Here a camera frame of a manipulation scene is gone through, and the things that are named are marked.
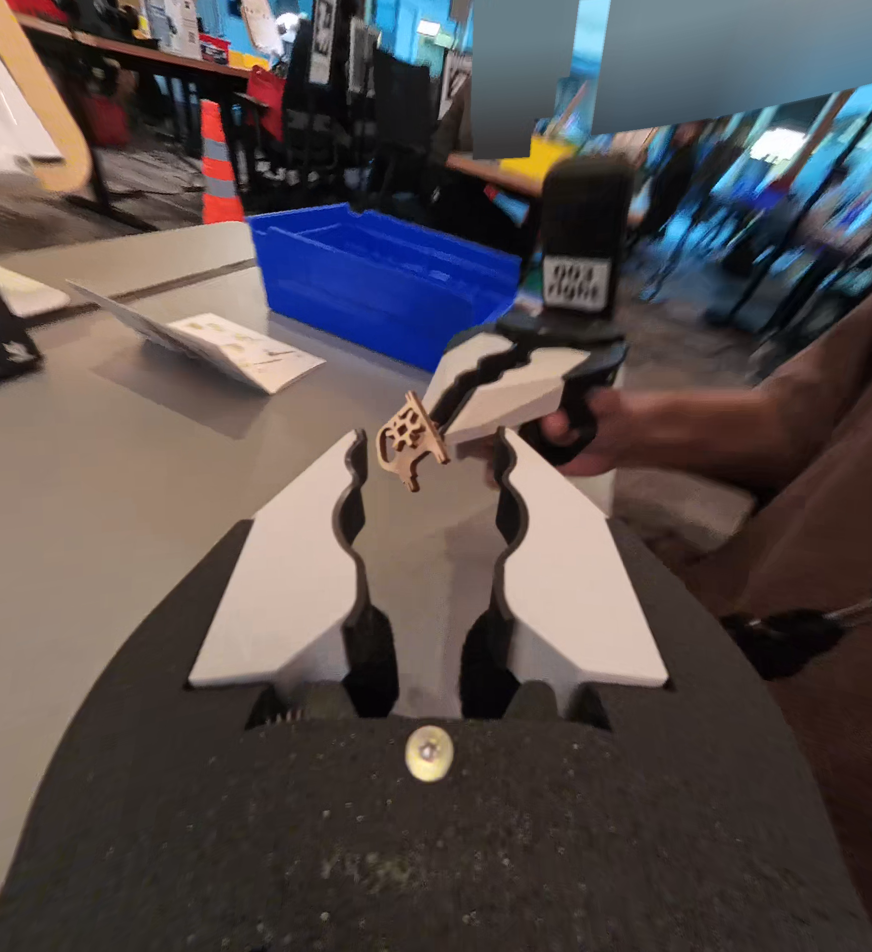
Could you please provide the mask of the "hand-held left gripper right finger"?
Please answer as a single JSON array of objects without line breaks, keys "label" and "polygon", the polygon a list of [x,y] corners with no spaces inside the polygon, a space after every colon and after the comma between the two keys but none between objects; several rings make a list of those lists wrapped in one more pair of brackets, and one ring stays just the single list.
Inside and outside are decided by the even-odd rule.
[{"label": "hand-held left gripper right finger", "polygon": [[606,514],[515,430],[493,449],[504,548],[462,649],[463,715],[502,716],[528,683],[561,716],[586,685],[668,685]]}]

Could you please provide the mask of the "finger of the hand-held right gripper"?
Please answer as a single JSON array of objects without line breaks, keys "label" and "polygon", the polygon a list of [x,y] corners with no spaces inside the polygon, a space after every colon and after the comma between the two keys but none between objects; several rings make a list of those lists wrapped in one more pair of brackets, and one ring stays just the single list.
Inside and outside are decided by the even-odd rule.
[{"label": "finger of the hand-held right gripper", "polygon": [[449,458],[494,438],[501,427],[517,427],[559,409],[564,378],[591,356],[576,349],[537,349],[527,363],[504,368],[486,380],[490,363],[514,351],[486,356],[457,374],[438,395],[438,428]]},{"label": "finger of the hand-held right gripper", "polygon": [[423,409],[435,425],[486,425],[516,414],[515,425],[527,420],[526,404],[514,397],[490,393],[490,386],[507,372],[528,365],[534,347],[495,332],[458,335],[443,352],[423,397]]}]

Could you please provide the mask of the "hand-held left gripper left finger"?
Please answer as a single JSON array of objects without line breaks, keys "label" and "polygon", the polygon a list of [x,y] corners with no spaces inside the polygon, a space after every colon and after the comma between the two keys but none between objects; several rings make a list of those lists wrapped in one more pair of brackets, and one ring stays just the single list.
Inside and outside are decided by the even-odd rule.
[{"label": "hand-held left gripper left finger", "polygon": [[390,622],[354,548],[368,438],[349,430],[253,516],[187,685],[261,684],[284,703],[339,684],[359,716],[399,696]]}]

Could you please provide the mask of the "wooden frame piece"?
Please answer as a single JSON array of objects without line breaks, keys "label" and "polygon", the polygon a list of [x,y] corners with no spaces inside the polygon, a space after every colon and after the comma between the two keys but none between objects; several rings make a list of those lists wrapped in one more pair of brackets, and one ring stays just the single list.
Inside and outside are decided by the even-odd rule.
[{"label": "wooden frame piece", "polygon": [[406,392],[403,405],[380,428],[375,445],[381,469],[414,494],[420,490],[418,467],[424,458],[431,456],[441,466],[450,463],[437,426],[413,390]]}]

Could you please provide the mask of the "person's right forearm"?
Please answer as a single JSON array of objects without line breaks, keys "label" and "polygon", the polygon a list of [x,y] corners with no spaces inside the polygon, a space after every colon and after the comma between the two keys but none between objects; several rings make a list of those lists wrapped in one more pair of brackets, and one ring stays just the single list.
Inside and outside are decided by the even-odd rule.
[{"label": "person's right forearm", "polygon": [[632,460],[641,466],[763,489],[787,484],[803,467],[792,417],[766,388],[648,392],[632,402]]}]

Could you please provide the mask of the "person's right hand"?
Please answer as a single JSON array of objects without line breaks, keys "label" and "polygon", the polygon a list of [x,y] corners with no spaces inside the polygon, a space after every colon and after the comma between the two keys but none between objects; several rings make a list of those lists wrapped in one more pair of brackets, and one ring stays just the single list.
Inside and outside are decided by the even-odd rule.
[{"label": "person's right hand", "polygon": [[566,477],[600,477],[632,462],[644,443],[653,397],[637,390],[600,388],[586,402],[596,420],[596,436],[571,462],[558,468]]}]

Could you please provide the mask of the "blue plastic bin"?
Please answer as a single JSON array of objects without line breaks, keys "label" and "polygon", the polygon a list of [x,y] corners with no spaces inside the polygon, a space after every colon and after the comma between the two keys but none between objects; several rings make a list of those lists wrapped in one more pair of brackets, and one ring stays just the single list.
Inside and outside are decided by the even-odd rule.
[{"label": "blue plastic bin", "polygon": [[248,219],[276,314],[432,372],[450,340],[504,315],[520,260],[347,204]]}]

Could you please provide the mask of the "white instruction booklet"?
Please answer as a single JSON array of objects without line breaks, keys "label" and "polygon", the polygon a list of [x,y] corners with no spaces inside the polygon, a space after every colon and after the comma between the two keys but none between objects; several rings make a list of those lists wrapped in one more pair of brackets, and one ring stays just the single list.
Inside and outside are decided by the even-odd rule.
[{"label": "white instruction booklet", "polygon": [[145,341],[212,367],[269,397],[286,390],[325,363],[318,356],[213,313],[163,324],[73,281],[68,285]]}]

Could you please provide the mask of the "orange traffic cone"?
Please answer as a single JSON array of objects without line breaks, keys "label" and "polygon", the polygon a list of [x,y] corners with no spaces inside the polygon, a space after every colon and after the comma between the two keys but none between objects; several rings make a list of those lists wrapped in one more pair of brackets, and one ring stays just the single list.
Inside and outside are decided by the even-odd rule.
[{"label": "orange traffic cone", "polygon": [[231,161],[219,105],[201,101],[202,172],[204,194],[202,221],[216,225],[245,220],[245,210]]}]

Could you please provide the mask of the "red bag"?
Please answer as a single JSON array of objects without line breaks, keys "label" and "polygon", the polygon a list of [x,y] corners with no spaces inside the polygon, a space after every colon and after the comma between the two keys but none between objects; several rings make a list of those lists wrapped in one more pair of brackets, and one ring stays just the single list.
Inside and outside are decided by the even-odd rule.
[{"label": "red bag", "polygon": [[95,93],[83,95],[81,104],[88,124],[89,138],[94,147],[124,149],[129,145],[127,114],[119,102]]}]

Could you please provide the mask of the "tan wooden tabletop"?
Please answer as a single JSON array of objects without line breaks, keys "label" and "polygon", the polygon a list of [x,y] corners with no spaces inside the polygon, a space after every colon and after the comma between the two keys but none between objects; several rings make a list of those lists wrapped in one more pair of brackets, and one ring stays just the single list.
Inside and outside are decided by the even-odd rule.
[{"label": "tan wooden tabletop", "polygon": [[25,104],[44,129],[59,159],[36,158],[35,173],[43,189],[73,195],[91,182],[93,154],[85,134],[62,96],[18,17],[0,1],[0,62]]}]

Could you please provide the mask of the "black table frame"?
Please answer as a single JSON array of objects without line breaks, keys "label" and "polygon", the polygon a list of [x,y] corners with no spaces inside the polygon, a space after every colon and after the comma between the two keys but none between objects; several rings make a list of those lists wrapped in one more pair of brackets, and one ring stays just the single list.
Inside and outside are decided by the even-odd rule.
[{"label": "black table frame", "polygon": [[79,192],[71,192],[64,197],[64,200],[73,208],[91,212],[132,229],[133,232],[157,232],[159,228],[155,224],[120,208],[120,202],[131,199],[132,195],[130,192],[120,193],[113,192],[109,189],[105,173],[103,173],[95,146],[93,145],[91,125],[85,115],[85,110],[78,94],[77,83],[73,78],[67,77],[62,81],[62,98],[85,140],[85,147],[88,151],[91,163],[89,186],[92,191],[91,197],[87,197],[85,194]]}]

